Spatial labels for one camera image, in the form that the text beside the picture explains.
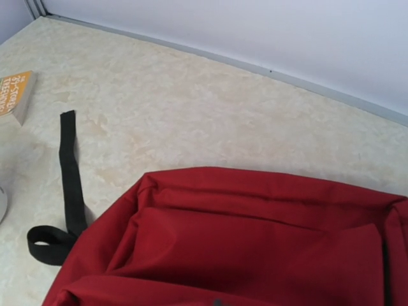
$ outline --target wall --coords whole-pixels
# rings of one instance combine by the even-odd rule
[[[24,0],[0,0],[0,44],[32,20]]]
[[[43,2],[57,15],[249,62],[408,115],[406,0]]]

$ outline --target black strap loop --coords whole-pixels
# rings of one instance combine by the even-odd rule
[[[74,153],[76,133],[75,111],[62,113],[59,163],[68,233],[47,225],[36,226],[27,233],[29,252],[38,261],[48,265],[61,266],[78,237],[87,228],[81,178]]]

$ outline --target marble countertop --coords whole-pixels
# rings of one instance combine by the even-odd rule
[[[40,18],[0,46],[0,75],[39,73],[22,128],[1,133],[0,305],[40,305],[57,267],[27,250],[64,227],[59,114],[76,110],[84,198],[98,216],[146,171],[283,171],[408,194],[408,127],[267,77]]]

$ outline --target white object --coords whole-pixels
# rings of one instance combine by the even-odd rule
[[[7,194],[3,188],[0,187],[0,222],[3,220],[7,211]]]

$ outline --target red fabric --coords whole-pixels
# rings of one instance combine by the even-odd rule
[[[404,196],[281,173],[160,171],[82,234],[43,305],[407,306],[407,254]]]

